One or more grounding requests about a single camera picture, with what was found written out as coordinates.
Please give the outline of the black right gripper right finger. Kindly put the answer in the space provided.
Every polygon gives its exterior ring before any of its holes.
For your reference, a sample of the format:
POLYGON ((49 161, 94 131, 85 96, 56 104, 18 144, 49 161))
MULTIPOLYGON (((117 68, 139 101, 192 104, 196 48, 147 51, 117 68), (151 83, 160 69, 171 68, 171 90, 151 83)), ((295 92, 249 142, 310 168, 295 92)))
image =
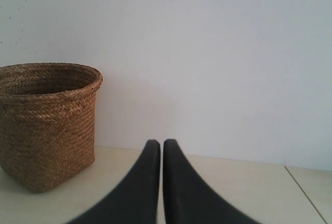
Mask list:
POLYGON ((162 180, 166 223, 257 222, 203 180, 175 139, 168 139, 163 144, 162 180))

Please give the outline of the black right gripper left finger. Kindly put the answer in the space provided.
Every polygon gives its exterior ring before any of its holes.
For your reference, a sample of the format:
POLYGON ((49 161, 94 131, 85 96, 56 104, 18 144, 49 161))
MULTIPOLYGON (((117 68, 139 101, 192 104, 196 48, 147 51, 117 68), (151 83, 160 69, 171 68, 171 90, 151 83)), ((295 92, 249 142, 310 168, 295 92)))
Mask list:
POLYGON ((121 182, 69 223, 156 223, 159 182, 160 144, 150 139, 121 182))

